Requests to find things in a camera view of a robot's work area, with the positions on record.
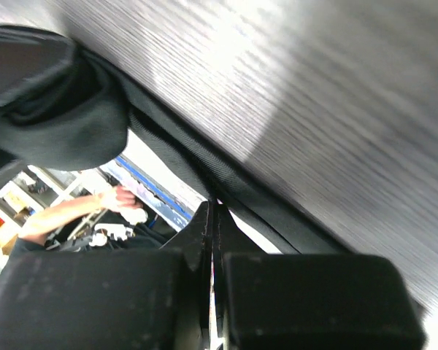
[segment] hand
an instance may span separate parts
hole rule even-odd
[[[116,213],[123,209],[142,208],[142,204],[136,202],[135,195],[123,186],[115,186],[106,192],[99,193],[98,198],[102,208]]]

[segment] white object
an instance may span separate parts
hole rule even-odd
[[[133,233],[131,229],[125,227],[122,224],[97,224],[96,226],[94,226],[94,230],[96,232],[99,230],[105,230],[107,233],[104,235],[115,241],[117,241],[118,239],[126,241],[128,239],[128,236]]]
[[[147,212],[144,209],[124,209],[120,211],[120,215],[130,223],[136,225],[138,222],[144,224],[147,221]]]
[[[103,233],[95,233],[93,240],[89,242],[90,246],[105,246],[107,244],[107,236]]]

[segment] person's arm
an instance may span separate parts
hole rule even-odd
[[[75,198],[32,215],[24,224],[18,237],[44,245],[50,232],[78,217],[90,214],[98,209],[120,211],[124,208],[135,209],[138,207],[134,194],[121,186],[117,186],[98,195]]]

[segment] blue stripe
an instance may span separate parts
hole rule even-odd
[[[124,160],[122,157],[116,157],[116,161],[120,162],[120,164],[128,170],[130,173],[135,175],[139,181],[141,181],[143,184],[148,186],[150,190],[152,190],[164,203],[169,204],[169,206],[174,209],[178,214],[182,215],[187,220],[191,220],[191,215],[187,213],[185,210],[182,209],[175,201],[167,197],[162,191],[160,191],[153,183],[151,183],[148,179],[146,179],[143,175],[138,172],[135,168],[130,166],[126,160]]]

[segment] black padded cushion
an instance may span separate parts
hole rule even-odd
[[[184,272],[181,253],[146,249],[10,260],[0,276],[0,349],[173,349],[186,333],[197,343],[198,322],[176,332],[190,298]]]
[[[412,301],[386,259],[229,253],[224,266],[238,349],[422,349]]]

